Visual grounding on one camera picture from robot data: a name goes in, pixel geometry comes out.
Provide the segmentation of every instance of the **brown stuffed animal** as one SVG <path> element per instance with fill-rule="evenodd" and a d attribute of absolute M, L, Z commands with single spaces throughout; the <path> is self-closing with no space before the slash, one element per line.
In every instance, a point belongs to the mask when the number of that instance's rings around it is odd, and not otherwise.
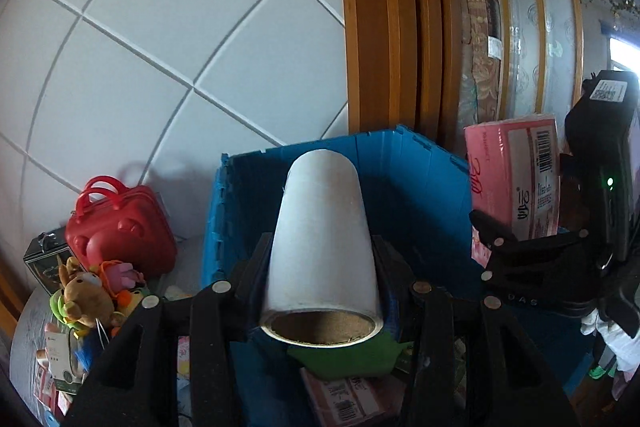
<path fill-rule="evenodd" d="M 89 328 L 96 327 L 96 319 L 105 328 L 122 325 L 122 318 L 115 312 L 113 301 L 97 275 L 80 272 L 71 280 L 68 277 L 60 277 L 60 280 L 68 281 L 63 293 L 68 318 Z"/>

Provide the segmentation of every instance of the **white cylinder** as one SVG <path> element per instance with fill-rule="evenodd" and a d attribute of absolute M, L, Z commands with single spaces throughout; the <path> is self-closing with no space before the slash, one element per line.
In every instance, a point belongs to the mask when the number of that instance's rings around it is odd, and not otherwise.
<path fill-rule="evenodd" d="M 298 346 L 351 346 L 383 326 L 358 173 L 314 150 L 289 169 L 265 289 L 262 329 Z"/>

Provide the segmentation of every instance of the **silver screw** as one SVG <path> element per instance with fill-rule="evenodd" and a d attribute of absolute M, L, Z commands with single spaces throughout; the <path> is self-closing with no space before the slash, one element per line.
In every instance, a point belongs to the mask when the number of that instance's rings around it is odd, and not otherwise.
<path fill-rule="evenodd" d="M 484 298 L 484 305 L 490 310 L 497 310 L 500 306 L 502 306 L 502 302 L 497 297 L 489 295 Z"/>
<path fill-rule="evenodd" d="M 231 283 L 229 281 L 216 281 L 211 285 L 211 289 L 215 293 L 226 293 L 231 289 Z"/>
<path fill-rule="evenodd" d="M 155 308 L 160 303 L 160 299 L 156 295 L 147 295 L 144 299 L 142 299 L 142 307 L 150 310 L 151 308 Z"/>
<path fill-rule="evenodd" d="M 427 281 L 414 282 L 414 291 L 416 293 L 429 293 L 431 291 L 431 285 Z"/>

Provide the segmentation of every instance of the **red mini suitcase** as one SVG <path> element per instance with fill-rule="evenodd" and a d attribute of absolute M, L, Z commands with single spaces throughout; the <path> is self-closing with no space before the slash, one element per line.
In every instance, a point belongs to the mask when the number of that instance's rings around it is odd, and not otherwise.
<path fill-rule="evenodd" d="M 98 182 L 115 191 L 94 187 Z M 92 202 L 91 194 L 104 199 Z M 66 224 L 65 237 L 87 270 L 114 260 L 131 263 L 147 278 L 174 269 L 174 236 L 155 195 L 144 185 L 129 188 L 110 176 L 89 180 Z"/>

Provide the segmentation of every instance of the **white tiled wall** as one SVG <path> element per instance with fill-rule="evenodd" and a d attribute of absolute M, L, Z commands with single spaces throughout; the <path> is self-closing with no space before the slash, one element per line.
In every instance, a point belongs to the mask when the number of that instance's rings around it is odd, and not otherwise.
<path fill-rule="evenodd" d="M 222 153 L 347 132 L 342 0 L 0 0 L 0 254 L 87 179 L 158 191 L 204 231 Z"/>

